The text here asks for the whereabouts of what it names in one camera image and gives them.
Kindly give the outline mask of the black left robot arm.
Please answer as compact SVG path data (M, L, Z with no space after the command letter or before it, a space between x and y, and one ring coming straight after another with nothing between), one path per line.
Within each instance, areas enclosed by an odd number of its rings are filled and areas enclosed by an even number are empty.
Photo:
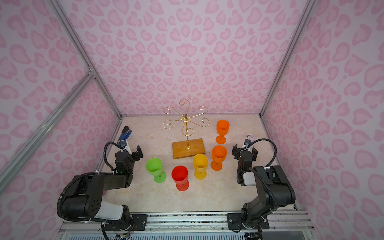
M70 222L122 221L130 225L128 207L103 201L103 192L128 188L134 177L134 165L143 157L140 146L132 153L123 149L115 154L116 168L112 172L76 175L59 196L58 216Z

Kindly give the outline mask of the green plastic wine glass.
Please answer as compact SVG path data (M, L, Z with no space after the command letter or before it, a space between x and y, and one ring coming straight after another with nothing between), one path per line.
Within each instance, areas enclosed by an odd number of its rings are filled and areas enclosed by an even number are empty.
M154 177L154 181L158 184L163 183L167 174L163 170L163 163L159 158L151 158L146 163L146 170Z

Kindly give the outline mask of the red plastic wine glass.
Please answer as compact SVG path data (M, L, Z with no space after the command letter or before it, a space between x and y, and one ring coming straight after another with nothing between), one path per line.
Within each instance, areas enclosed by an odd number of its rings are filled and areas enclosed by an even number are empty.
M184 192L189 188L189 172L185 166L177 166L172 170L172 179L179 191Z

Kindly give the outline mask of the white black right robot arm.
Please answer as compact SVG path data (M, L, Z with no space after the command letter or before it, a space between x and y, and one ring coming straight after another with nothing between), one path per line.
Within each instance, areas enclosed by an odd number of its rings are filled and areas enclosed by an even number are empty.
M270 228L267 216L278 208L292 205L296 194L281 166L253 167L258 152L233 146L232 155L238 160L237 182L245 186L245 174L254 178L257 196L245 203L237 214L227 214L229 230L238 233L241 230L268 230Z

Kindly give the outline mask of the orange wine glass front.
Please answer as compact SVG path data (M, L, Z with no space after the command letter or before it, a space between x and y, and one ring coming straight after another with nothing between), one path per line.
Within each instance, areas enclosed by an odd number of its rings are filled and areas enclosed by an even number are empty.
M228 154L227 149L224 146L215 146L212 150L211 168L214 171L220 171L223 167L223 161Z

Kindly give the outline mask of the yellow plastic wine glass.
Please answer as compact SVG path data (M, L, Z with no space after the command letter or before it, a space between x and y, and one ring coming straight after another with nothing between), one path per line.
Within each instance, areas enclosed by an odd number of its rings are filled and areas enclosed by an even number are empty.
M195 168L194 176L198 180L203 180L207 176L208 158L203 154L197 154L193 158Z

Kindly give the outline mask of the orange wine glass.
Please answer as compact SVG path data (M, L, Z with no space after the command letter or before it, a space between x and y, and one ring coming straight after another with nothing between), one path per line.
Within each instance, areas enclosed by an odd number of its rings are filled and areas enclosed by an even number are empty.
M216 142L220 145L226 143L227 139L225 135L228 133L230 128L230 123L226 120L220 120L217 122L217 133Z
M223 161L228 154L227 149L224 146L215 146L212 150L211 168L214 171L220 171L223 167Z

